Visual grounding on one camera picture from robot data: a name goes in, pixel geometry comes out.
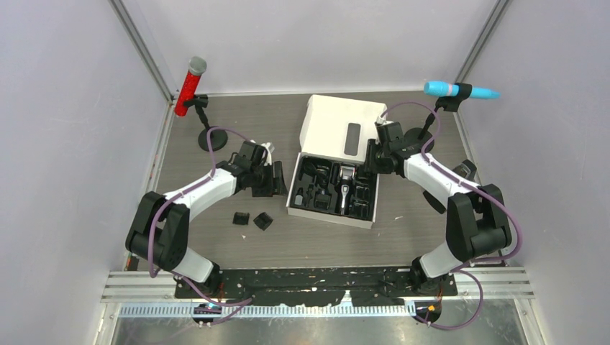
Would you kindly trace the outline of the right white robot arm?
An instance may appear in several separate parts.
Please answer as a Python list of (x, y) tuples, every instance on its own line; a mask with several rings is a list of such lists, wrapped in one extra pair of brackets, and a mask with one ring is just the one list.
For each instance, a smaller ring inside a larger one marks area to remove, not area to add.
[(411, 263), (411, 287), (420, 295), (435, 290), (443, 275), (473, 259), (511, 245), (503, 196), (495, 185), (480, 186), (438, 163), (426, 151), (431, 134), (403, 132), (396, 122), (376, 125), (377, 139), (368, 141), (365, 169), (396, 174), (419, 185), (429, 204), (446, 215), (445, 240)]

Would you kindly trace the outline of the black silver hair clipper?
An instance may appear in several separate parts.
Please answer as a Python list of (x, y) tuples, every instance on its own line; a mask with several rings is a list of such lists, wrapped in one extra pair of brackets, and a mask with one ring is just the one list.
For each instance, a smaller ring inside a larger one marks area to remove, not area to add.
[(348, 165), (340, 166), (340, 214), (345, 215), (347, 209), (347, 197), (352, 188), (355, 177), (355, 167)]

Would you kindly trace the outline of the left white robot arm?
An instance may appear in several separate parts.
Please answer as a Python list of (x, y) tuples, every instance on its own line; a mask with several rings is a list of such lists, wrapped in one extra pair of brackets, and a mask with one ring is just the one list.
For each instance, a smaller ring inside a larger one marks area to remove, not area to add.
[(270, 142), (245, 141), (202, 178), (165, 194), (144, 194), (127, 234), (127, 251), (192, 280), (201, 296), (215, 296), (221, 286), (219, 265), (189, 248), (189, 225), (201, 212), (242, 190), (250, 189), (255, 198), (286, 195), (282, 164), (273, 160), (273, 151)]

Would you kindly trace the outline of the white hair clipper box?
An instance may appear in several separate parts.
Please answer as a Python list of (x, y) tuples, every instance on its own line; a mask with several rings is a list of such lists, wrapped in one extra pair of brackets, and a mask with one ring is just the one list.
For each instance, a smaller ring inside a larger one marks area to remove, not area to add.
[[(334, 224), (371, 229), (378, 201), (378, 175), (364, 171), (369, 139), (377, 139), (376, 119), (384, 103), (313, 95), (299, 135), (286, 208), (288, 214)], [(340, 214), (340, 166), (355, 167), (345, 215)], [(314, 209), (320, 191), (332, 195), (328, 211)]]

